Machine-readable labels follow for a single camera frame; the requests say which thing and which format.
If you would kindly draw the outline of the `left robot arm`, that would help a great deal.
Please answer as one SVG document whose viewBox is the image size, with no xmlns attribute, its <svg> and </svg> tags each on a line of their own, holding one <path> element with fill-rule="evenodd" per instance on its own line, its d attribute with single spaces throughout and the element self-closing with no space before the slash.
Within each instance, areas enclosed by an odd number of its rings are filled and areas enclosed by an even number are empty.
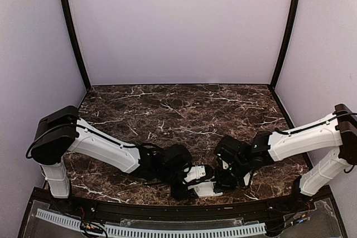
<svg viewBox="0 0 357 238">
<path fill-rule="evenodd" d="M 70 194 L 63 156 L 75 152 L 95 158 L 133 177 L 157 179 L 170 186 L 171 197 L 181 201 L 197 198 L 185 181 L 192 167 L 192 156 L 183 145 L 161 148 L 152 143 L 139 145 L 117 140 L 79 117 L 78 108 L 69 105 L 44 118 L 35 140 L 26 152 L 27 159 L 40 164 L 56 203 L 66 213 L 75 213 L 78 200 Z"/>
</svg>

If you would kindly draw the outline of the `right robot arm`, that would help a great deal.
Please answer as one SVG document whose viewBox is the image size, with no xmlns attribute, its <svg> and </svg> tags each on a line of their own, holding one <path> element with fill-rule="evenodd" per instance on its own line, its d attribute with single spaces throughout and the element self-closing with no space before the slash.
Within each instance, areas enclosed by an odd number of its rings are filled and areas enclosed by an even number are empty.
<svg viewBox="0 0 357 238">
<path fill-rule="evenodd" d="M 248 188 L 253 173 L 297 154 L 321 148 L 330 151 L 310 171 L 298 177 L 285 208 L 297 212 L 306 196 L 315 195 L 340 172 L 350 173 L 356 166 L 356 113 L 338 104 L 333 113 L 320 120 L 285 131 L 276 129 L 257 134 L 252 143 L 224 136 L 214 149 L 218 167 L 214 171 L 214 192 Z"/>
</svg>

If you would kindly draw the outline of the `white remote control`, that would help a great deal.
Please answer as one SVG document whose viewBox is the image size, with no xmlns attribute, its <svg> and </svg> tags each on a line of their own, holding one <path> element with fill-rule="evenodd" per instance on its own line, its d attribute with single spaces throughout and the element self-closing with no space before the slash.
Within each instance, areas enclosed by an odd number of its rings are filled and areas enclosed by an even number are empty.
<svg viewBox="0 0 357 238">
<path fill-rule="evenodd" d="M 215 185 L 216 182 L 205 181 L 193 186 L 188 186 L 188 189 L 194 190 L 199 198 L 221 196 L 223 194 L 222 191 L 214 191 Z"/>
</svg>

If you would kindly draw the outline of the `white battery cover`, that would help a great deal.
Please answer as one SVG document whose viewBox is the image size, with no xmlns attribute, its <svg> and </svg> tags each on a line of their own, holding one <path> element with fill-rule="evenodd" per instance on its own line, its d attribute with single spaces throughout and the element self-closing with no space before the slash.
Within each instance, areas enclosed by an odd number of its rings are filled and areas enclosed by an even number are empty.
<svg viewBox="0 0 357 238">
<path fill-rule="evenodd" d="M 244 187 L 249 187 L 250 184 L 252 183 L 252 172 L 247 173 L 244 178 L 243 178 L 243 186 Z"/>
</svg>

